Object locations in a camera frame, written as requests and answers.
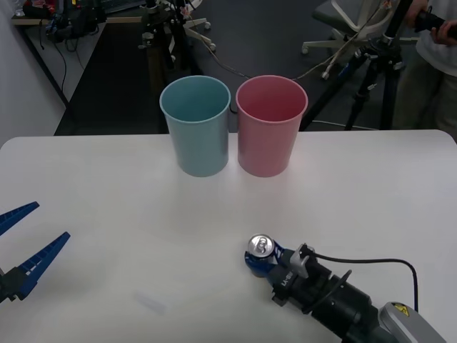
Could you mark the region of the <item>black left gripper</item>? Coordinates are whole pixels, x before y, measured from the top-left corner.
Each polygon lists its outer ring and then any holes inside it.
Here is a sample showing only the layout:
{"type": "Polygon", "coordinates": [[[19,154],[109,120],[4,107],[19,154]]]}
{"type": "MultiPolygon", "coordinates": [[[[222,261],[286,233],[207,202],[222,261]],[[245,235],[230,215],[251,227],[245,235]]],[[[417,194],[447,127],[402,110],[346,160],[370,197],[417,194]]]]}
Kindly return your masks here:
{"type": "MultiPolygon", "coordinates": [[[[5,234],[37,208],[39,208],[39,203],[32,202],[1,214],[0,235],[5,234]]],[[[1,274],[0,302],[6,299],[14,301],[15,297],[24,300],[37,285],[38,280],[54,261],[70,237],[70,233],[64,232],[25,262],[7,273],[1,274]]]]}

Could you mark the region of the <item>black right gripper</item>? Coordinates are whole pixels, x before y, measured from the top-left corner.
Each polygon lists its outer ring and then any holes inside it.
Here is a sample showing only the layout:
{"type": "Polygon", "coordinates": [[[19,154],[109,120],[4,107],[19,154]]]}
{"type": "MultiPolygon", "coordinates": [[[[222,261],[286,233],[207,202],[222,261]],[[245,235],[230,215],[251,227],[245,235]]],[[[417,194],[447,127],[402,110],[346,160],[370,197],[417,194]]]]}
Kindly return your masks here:
{"type": "Polygon", "coordinates": [[[311,313],[328,296],[332,272],[318,262],[314,250],[284,250],[276,240],[273,242],[273,254],[267,257],[245,252],[246,266],[256,277],[267,278],[269,274],[275,303],[283,306],[290,302],[304,314],[311,313]]]}

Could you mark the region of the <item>person's hand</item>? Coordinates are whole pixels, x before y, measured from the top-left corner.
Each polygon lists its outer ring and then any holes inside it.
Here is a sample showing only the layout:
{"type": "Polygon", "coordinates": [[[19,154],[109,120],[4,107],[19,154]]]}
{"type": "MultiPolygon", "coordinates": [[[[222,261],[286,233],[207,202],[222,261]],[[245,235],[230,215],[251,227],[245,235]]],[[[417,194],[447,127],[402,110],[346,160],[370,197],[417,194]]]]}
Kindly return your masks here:
{"type": "Polygon", "coordinates": [[[433,28],[431,36],[436,44],[445,46],[455,46],[457,41],[449,35],[449,31],[456,27],[456,20],[445,21],[439,29],[433,28]]]}

